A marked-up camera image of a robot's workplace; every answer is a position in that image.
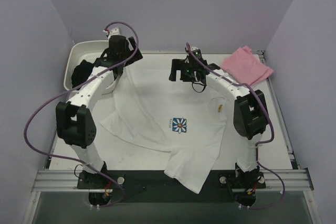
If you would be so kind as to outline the white t shirt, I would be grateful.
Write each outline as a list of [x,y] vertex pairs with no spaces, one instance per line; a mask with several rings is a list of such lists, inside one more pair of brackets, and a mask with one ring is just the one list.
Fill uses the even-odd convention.
[[168,76],[165,70],[126,69],[113,91],[115,110],[101,124],[123,141],[169,153],[165,175],[198,194],[219,157],[225,99]]

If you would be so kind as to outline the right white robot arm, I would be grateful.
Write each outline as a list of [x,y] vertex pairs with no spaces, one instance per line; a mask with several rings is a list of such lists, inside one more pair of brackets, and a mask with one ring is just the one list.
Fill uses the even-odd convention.
[[261,137],[266,127],[272,127],[264,93],[254,91],[248,84],[239,84],[217,64],[209,64],[200,49],[185,49],[186,58],[172,59],[169,80],[176,81],[179,71],[181,81],[199,82],[217,91],[226,100],[234,129],[242,140],[242,153],[236,163],[238,176],[244,179],[259,177],[258,147],[263,144]]

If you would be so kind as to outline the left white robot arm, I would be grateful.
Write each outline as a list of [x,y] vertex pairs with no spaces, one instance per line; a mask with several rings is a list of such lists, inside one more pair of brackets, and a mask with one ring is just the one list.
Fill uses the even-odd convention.
[[109,37],[108,46],[93,62],[82,60],[71,75],[74,94],[56,106],[57,135],[83,161],[89,182],[101,188],[108,181],[107,166],[94,144],[97,127],[92,110],[102,95],[111,93],[123,75],[124,68],[142,54],[133,37]]

